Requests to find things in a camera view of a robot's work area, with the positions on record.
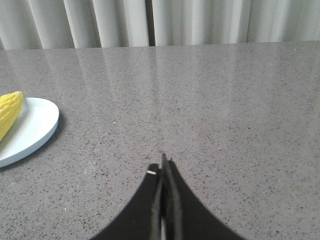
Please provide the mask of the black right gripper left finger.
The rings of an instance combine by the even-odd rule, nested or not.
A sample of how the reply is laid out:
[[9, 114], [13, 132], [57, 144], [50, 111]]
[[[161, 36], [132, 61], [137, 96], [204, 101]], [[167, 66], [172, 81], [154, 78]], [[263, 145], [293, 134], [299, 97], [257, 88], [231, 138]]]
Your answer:
[[93, 240], [161, 239], [161, 169], [148, 166], [145, 176], [124, 209]]

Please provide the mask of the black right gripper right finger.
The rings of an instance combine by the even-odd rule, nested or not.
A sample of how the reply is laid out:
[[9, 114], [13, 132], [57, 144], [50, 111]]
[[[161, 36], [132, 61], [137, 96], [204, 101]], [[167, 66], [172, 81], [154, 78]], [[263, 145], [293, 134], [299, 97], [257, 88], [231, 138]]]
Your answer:
[[201, 203], [174, 161], [165, 154], [162, 154], [162, 205], [167, 240], [243, 239]]

